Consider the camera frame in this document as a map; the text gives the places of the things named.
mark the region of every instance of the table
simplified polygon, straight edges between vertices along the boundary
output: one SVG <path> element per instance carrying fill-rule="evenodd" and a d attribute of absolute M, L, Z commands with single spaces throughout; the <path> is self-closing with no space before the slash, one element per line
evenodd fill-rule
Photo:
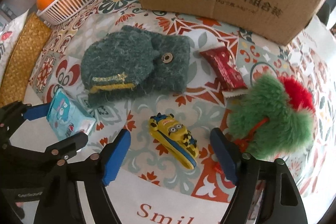
<path fill-rule="evenodd" d="M 167 35 L 187 35 L 193 39 L 189 83 L 184 94 L 150 95 L 95 109 L 88 106 L 87 91 L 80 78 L 81 58 L 92 43 L 107 33 L 120 30 L 123 25 Z M 131 132 L 131 147 L 120 174 L 108 187 L 112 203 L 125 223 L 135 220 L 137 223 L 159 223 L 155 213 L 167 217 L 165 219 L 174 224 L 178 220 L 182 220 L 182 224 L 217 223 L 235 188 L 224 175 L 213 170 L 216 157 L 209 145 L 209 132 L 214 127 L 228 131 L 226 119 L 235 99 L 223 97 L 213 70 L 198 54 L 199 49 L 216 43 L 226 43 L 233 51 L 238 47 L 246 48 L 245 52 L 238 51 L 237 54 L 245 55 L 245 60 L 251 59 L 251 62 L 256 60 L 255 63 L 263 55 L 257 58 L 250 45 L 278 56 L 277 63 L 271 66 L 281 67 L 289 61 L 295 77 L 313 93 L 316 109 L 313 145 L 304 151 L 276 157 L 286 161 L 303 197 L 309 223 L 316 223 L 336 193 L 332 180 L 335 171 L 331 168 L 336 155 L 333 125 L 336 87 L 326 63 L 305 43 L 303 34 L 288 46 L 280 47 L 250 31 L 216 20 L 145 10 L 139 0 L 95 0 L 67 22 L 53 28 L 36 62 L 25 101 L 35 104 L 50 102 L 57 89 L 63 88 L 97 119 L 88 145 L 72 160 L 82 160 L 100 152 L 123 127 Z M 173 113 L 198 140 L 200 153 L 194 170 L 182 167 L 149 135 L 147 121 L 158 112 Z M 17 132 L 11 140 L 14 145 L 42 151 L 57 141 L 46 121 L 31 124 L 32 131 L 35 130 L 32 134 L 38 141 Z M 31 210 L 29 206 L 24 205 L 25 210 Z M 87 206 L 83 208 L 90 219 Z"/>

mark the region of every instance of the floral pattern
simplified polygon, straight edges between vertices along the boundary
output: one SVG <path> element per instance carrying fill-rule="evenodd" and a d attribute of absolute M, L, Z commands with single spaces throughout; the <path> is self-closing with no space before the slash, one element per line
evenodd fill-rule
<path fill-rule="evenodd" d="M 80 65 L 74 64 L 68 68 L 68 59 L 63 59 L 55 70 L 56 83 L 51 84 L 46 95 L 46 102 L 50 103 L 59 88 L 72 87 L 80 76 Z"/>
<path fill-rule="evenodd" d="M 170 20 L 164 17 L 157 17 L 156 19 L 159 21 L 159 26 L 163 28 L 163 31 L 168 31 L 170 26 Z"/>
<path fill-rule="evenodd" d="M 130 17 L 134 17 L 134 14 L 127 14 L 127 15 L 122 15 L 116 22 L 115 25 L 118 25 L 120 22 L 124 22 Z"/>
<path fill-rule="evenodd" d="M 118 11 L 134 0 L 103 0 L 98 8 L 99 12 L 104 14 Z"/>
<path fill-rule="evenodd" d="M 115 107 L 114 103 L 97 108 L 91 108 L 88 103 L 87 93 L 77 95 L 77 100 L 96 119 L 96 130 L 100 131 L 107 125 L 114 125 L 122 121 L 119 110 Z"/>
<path fill-rule="evenodd" d="M 158 185 L 160 181 L 159 180 L 155 180 L 158 176 L 154 175 L 154 171 L 153 172 L 147 172 L 147 175 L 141 174 L 141 176 L 139 176 L 139 178 L 142 178 L 144 180 L 150 181 L 151 183 Z"/>
<path fill-rule="evenodd" d="M 124 129 L 127 129 L 129 132 L 132 132 L 133 128 L 137 128 L 135 126 L 135 121 L 132 120 L 133 115 L 131 114 L 131 112 L 128 114 L 127 116 L 127 122 L 126 125 L 124 126 Z"/>
<path fill-rule="evenodd" d="M 49 56 L 42 64 L 41 71 L 37 75 L 36 89 L 38 92 L 42 92 L 48 83 L 48 79 L 54 68 L 55 57 Z"/>
<path fill-rule="evenodd" d="M 11 35 L 12 35 L 12 31 L 7 31 L 7 32 L 4 32 L 2 35 L 1 35 L 1 40 L 2 41 L 5 41 L 6 39 L 8 39 Z"/>
<path fill-rule="evenodd" d="M 191 38 L 185 93 L 150 95 L 133 102 L 115 102 L 95 109 L 88 106 L 87 92 L 80 80 L 80 59 L 90 44 L 107 33 L 120 30 L 124 24 Z M 289 45 L 283 47 L 259 39 L 250 31 L 213 19 L 145 10 L 139 0 L 95 0 L 67 22 L 53 27 L 53 34 L 39 58 L 41 65 L 34 70 L 30 83 L 44 102 L 50 101 L 58 88 L 64 88 L 96 118 L 97 124 L 87 145 L 94 152 L 99 153 L 107 143 L 114 140 L 121 128 L 126 128 L 131 132 L 132 139 L 123 169 L 148 182 L 155 182 L 154 184 L 183 194 L 229 202 L 235 188 L 225 179 L 225 174 L 214 171 L 217 159 L 209 146 L 209 131 L 220 127 L 224 133 L 229 132 L 227 119 L 230 118 L 232 105 L 237 103 L 237 99 L 227 100 L 223 97 L 219 79 L 199 55 L 203 48 L 226 45 L 236 58 L 236 65 L 248 86 L 253 84 L 259 74 L 271 71 L 275 75 L 288 74 L 295 77 L 312 93 L 316 109 L 314 144 L 303 152 L 279 154 L 269 159 L 282 157 L 301 195 L 308 196 L 322 191 L 318 181 L 328 155 L 326 148 L 336 145 L 333 126 L 336 84 L 331 80 L 327 65 L 313 49 L 306 46 L 304 39 L 299 34 Z M 78 59 L 71 59 L 68 48 L 72 49 Z M 275 55 L 276 60 L 269 61 L 270 54 Z M 49 61 L 43 67 L 45 73 L 40 74 L 48 57 Z M 55 60 L 51 68 L 50 61 L 53 57 Z M 199 157 L 194 170 L 183 168 L 149 134 L 148 117 L 158 112 L 174 114 L 198 140 Z"/>

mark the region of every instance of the woven straw mat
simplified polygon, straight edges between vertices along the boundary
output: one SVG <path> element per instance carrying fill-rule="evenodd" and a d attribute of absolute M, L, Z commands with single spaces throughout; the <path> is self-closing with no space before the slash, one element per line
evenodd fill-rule
<path fill-rule="evenodd" d="M 5 70 L 0 86 L 0 107 L 23 101 L 35 62 L 51 32 L 35 13 L 29 15 Z"/>

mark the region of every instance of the blue tissue package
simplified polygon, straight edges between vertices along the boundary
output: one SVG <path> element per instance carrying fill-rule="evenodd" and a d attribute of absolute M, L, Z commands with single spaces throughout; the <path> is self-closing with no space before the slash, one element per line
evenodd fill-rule
<path fill-rule="evenodd" d="M 47 114 L 47 120 L 59 141 L 78 132 L 89 135 L 96 119 L 63 89 L 58 89 Z"/>

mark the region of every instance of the yellow toy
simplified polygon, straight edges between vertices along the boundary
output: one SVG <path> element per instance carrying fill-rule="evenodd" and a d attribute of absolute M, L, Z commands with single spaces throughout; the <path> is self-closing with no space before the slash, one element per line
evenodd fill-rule
<path fill-rule="evenodd" d="M 190 131 L 174 119 L 173 114 L 162 115 L 158 113 L 149 120 L 150 134 L 157 139 L 172 155 L 188 169 L 197 165 L 195 159 L 199 150 L 197 140 Z"/>

